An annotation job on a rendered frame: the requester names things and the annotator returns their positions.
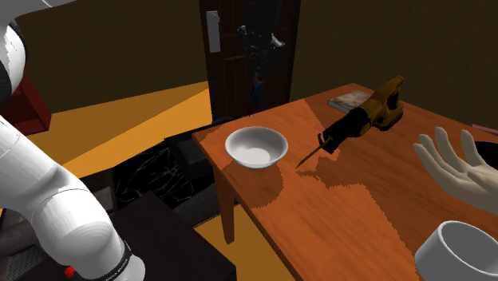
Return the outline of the black round thing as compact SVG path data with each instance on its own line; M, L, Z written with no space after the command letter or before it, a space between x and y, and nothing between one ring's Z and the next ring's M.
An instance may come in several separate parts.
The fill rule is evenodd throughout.
M498 170L498 144L488 141L476 141L475 146L483 160Z

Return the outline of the dark red block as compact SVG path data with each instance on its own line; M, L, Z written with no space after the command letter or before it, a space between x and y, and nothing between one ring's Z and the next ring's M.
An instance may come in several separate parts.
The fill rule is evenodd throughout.
M0 107L0 115L25 136L48 131L52 117L26 72L13 96Z

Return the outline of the black marbled block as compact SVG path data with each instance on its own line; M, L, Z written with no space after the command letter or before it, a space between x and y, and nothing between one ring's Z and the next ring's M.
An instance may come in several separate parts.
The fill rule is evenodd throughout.
M211 165L190 137L169 137L113 168L123 208L152 192L195 227L219 214Z

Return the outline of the white cup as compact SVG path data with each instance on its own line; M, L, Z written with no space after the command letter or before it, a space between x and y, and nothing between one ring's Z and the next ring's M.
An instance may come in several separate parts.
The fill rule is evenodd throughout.
M471 224L445 221L414 262L424 281L498 281L498 241Z

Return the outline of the white bowl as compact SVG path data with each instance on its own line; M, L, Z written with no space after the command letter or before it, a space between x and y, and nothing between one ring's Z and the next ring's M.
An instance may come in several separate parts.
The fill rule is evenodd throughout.
M238 129L225 140L227 154L245 168L268 168L288 150L287 139L274 129L250 126Z

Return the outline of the yellow and black reciprocating saw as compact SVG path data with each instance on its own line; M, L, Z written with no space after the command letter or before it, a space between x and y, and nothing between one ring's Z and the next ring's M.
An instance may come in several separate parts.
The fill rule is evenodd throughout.
M297 168L318 150L324 149L332 154L344 140L350 137L361 137L372 127L381 131L392 128L403 116L400 92L404 80L400 75L393 77L359 106L352 108L344 117L319 133L319 146L305 156L298 163Z

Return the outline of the beige hand figure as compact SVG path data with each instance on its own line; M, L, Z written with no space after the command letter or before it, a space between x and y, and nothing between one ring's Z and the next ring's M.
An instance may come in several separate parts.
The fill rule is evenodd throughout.
M434 129L434 136L420 134L413 144L425 170L450 196L498 216L498 170L477 152L472 134L460 131L464 159L455 153L442 127Z

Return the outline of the pink flat thing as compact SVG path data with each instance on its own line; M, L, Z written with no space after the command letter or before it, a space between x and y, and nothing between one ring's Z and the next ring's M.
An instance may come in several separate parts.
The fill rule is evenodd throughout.
M498 129L490 129L488 127L485 127L485 126L482 126L482 125L476 125L476 124L472 124L472 127L475 128L475 129L479 129L483 132L486 132L486 133L490 133L494 136L498 136Z

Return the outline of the orange wooden table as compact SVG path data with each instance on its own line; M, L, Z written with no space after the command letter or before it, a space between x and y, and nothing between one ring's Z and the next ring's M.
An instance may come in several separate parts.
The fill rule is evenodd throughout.
M371 129L329 154L317 135L342 116L328 100L355 84L199 131L209 159L227 242L238 200L298 281L418 281L414 252L446 220L474 225L498 239L498 216L447 195L425 171L413 143L444 128L454 147L464 125L414 105L389 131ZM263 126L285 136L287 154L248 169L227 154L237 129Z

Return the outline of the grey flat book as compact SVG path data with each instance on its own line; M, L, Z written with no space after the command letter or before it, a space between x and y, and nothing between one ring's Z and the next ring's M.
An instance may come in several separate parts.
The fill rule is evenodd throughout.
M341 112L348 113L351 109L360 106L368 98L370 98L370 94L356 90L351 93L329 99L328 105L338 109Z

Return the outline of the dark robot stand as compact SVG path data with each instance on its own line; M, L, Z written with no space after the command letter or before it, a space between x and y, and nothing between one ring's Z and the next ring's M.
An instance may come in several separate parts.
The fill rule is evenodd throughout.
M237 281L236 267L152 192L111 216L144 281Z

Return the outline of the dark wooden door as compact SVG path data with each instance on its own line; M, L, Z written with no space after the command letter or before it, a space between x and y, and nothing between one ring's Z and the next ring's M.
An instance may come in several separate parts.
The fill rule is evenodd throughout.
M290 100L302 0L198 0L213 120Z

